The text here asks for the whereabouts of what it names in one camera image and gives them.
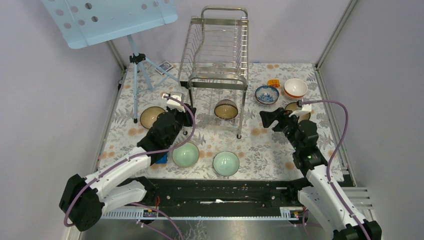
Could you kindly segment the steel two-tier dish rack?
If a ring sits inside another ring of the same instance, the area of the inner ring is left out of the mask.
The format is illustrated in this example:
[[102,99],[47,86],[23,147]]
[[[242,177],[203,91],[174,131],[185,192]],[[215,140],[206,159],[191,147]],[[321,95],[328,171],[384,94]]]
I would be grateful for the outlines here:
[[[199,16],[191,17],[178,78],[196,108],[198,127],[233,131],[241,139],[249,86],[249,14],[245,7],[208,5]],[[215,116],[216,104],[224,99],[237,105],[235,118]]]

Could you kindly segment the green celadon bowl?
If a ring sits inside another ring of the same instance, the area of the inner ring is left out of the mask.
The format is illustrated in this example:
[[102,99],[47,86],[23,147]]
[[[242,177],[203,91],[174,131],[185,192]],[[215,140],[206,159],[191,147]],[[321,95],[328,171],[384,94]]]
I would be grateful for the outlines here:
[[234,175],[240,167],[240,160],[230,151],[219,152],[213,159],[213,168],[221,176]]
[[187,142],[181,147],[178,147],[172,151],[171,154],[173,162],[181,167],[188,168],[193,166],[200,157],[200,151],[198,147],[192,142]]

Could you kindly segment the brown speckled bowl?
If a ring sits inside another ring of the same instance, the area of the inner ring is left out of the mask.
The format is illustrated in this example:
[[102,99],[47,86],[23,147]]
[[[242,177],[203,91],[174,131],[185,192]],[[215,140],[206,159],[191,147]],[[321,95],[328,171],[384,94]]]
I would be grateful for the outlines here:
[[159,106],[151,106],[146,108],[141,113],[139,118],[141,126],[145,129],[150,129],[157,120],[158,116],[165,112],[166,111]]

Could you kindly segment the teal blue bowl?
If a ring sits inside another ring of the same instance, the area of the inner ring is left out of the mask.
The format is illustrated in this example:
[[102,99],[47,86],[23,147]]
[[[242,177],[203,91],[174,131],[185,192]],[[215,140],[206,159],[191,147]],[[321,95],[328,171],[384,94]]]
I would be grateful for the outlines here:
[[[297,103],[296,102],[291,102],[291,103],[287,104],[285,106],[285,110],[288,110],[288,111],[296,111],[296,110],[298,110]],[[309,112],[307,114],[301,115],[298,118],[298,122],[300,123],[301,121],[303,121],[303,120],[309,120],[310,118],[311,118],[311,113]]]

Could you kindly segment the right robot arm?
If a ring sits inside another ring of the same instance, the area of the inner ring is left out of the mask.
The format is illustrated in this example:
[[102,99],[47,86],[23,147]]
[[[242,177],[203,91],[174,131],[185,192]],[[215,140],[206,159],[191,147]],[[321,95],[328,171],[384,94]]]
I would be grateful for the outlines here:
[[339,183],[333,179],[330,163],[317,146],[316,123],[299,121],[290,110],[278,108],[260,111],[264,128],[277,122],[274,132],[282,132],[294,148],[293,162],[303,178],[291,181],[287,201],[293,206],[304,205],[334,240],[380,240],[382,229],[358,211]]

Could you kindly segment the white blue floral bowl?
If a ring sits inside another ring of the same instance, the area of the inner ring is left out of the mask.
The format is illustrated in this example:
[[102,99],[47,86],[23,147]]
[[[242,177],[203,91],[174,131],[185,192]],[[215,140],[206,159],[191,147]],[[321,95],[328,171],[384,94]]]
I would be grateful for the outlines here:
[[259,103],[272,105],[278,101],[280,92],[273,86],[262,85],[255,90],[254,96]]

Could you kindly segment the dark patterned bowl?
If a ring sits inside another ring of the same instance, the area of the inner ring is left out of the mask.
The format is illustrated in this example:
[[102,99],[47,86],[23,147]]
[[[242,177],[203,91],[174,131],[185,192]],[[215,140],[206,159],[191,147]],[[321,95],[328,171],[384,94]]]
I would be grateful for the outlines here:
[[238,113],[239,111],[236,103],[230,99],[219,101],[214,108],[215,116],[224,120],[233,119]]

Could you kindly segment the orange bowl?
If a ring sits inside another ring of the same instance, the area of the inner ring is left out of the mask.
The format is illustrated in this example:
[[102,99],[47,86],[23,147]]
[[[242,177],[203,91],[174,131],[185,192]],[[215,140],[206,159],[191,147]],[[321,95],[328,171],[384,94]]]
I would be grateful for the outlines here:
[[291,78],[283,85],[284,93],[291,99],[302,99],[308,92],[307,84],[299,78]]

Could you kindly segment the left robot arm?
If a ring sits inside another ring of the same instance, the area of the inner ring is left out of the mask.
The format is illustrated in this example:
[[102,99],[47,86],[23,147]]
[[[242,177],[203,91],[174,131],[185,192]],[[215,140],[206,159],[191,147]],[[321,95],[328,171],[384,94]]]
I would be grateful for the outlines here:
[[93,227],[105,212],[140,202],[152,204],[155,192],[136,182],[119,186],[136,172],[146,169],[177,147],[174,142],[183,127],[196,127],[195,107],[185,112],[168,110],[161,113],[153,126],[130,152],[111,165],[85,177],[71,176],[63,190],[59,208],[65,214],[63,224],[80,232]]

